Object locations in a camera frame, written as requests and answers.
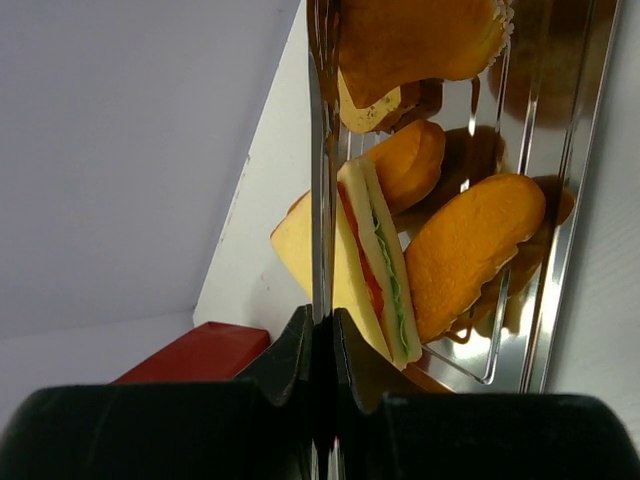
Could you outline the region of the fake triangle sandwich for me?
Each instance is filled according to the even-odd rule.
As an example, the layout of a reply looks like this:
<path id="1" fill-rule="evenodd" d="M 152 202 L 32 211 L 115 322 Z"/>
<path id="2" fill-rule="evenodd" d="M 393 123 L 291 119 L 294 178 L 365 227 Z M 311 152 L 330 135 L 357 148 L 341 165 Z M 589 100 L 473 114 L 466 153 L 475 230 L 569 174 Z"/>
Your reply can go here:
<path id="1" fill-rule="evenodd" d="M 337 174 L 333 305 L 397 369 L 420 359 L 406 265 L 373 161 L 359 157 Z"/>

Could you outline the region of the red brown paper bag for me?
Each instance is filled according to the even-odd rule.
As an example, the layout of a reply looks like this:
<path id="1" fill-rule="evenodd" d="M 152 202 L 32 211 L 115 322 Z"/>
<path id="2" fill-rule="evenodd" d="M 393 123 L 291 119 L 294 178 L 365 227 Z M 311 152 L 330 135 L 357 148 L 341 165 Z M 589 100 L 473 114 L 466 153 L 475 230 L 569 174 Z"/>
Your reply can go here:
<path id="1" fill-rule="evenodd" d="M 233 378 L 271 344 L 263 329 L 206 322 L 157 351 L 116 384 L 184 383 Z"/>

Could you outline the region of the round sliced bread piece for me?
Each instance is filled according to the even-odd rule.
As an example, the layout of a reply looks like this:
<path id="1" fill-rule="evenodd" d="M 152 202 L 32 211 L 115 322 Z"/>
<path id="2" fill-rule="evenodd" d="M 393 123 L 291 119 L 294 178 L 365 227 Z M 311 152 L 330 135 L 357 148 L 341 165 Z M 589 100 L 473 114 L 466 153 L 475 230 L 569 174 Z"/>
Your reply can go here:
<path id="1" fill-rule="evenodd" d="M 420 84 L 412 82 L 389 91 L 367 108 L 355 106 L 341 72 L 338 72 L 340 119 L 351 132 L 386 131 L 419 103 Z"/>

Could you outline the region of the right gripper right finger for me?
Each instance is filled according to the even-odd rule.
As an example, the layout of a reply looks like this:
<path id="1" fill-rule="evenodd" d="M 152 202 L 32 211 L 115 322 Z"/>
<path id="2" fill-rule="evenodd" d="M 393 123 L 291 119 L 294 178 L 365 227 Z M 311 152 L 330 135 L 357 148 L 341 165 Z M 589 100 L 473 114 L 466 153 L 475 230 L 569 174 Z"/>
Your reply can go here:
<path id="1" fill-rule="evenodd" d="M 348 479 L 636 479 L 622 422 L 591 396 L 420 390 L 333 318 L 338 441 Z"/>

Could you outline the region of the long orange bread roll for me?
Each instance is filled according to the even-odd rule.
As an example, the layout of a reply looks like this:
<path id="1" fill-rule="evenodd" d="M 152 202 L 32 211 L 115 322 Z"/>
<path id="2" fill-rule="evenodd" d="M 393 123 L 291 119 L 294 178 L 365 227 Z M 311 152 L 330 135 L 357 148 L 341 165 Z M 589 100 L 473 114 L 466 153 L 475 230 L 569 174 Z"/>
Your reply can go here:
<path id="1" fill-rule="evenodd" d="M 365 153 L 375 164 L 392 215 L 423 200 L 437 184 L 446 135 L 437 124 L 415 120 Z"/>

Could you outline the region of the round orange bun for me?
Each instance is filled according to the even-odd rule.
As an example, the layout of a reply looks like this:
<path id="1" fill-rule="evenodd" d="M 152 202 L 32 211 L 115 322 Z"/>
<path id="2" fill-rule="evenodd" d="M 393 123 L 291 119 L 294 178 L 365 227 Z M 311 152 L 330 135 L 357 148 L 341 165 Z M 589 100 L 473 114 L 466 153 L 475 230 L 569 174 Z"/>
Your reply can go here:
<path id="1" fill-rule="evenodd" d="M 513 31 L 509 1 L 343 1 L 339 67 L 366 108 L 425 79 L 470 79 L 500 55 Z"/>

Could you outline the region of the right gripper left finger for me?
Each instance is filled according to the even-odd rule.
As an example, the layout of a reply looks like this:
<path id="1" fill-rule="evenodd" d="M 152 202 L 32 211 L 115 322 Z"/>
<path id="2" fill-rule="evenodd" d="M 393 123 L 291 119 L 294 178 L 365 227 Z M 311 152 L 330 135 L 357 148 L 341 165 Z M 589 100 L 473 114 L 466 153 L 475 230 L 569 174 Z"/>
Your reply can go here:
<path id="1" fill-rule="evenodd" d="M 310 308 L 297 308 L 275 343 L 233 380 L 38 390 L 2 433 L 1 475 L 308 479 L 312 330 Z"/>

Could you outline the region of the metal tongs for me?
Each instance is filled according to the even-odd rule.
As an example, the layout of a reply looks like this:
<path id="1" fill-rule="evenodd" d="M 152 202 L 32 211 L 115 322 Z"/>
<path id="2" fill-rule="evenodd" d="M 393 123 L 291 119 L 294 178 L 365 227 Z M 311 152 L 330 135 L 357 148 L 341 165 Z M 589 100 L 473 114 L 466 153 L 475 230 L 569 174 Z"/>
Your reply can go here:
<path id="1" fill-rule="evenodd" d="M 340 99 L 337 86 L 339 3 L 306 3 L 312 115 L 311 215 L 314 378 L 319 401 L 314 420 L 318 479 L 345 477 L 337 434 L 333 293 Z"/>

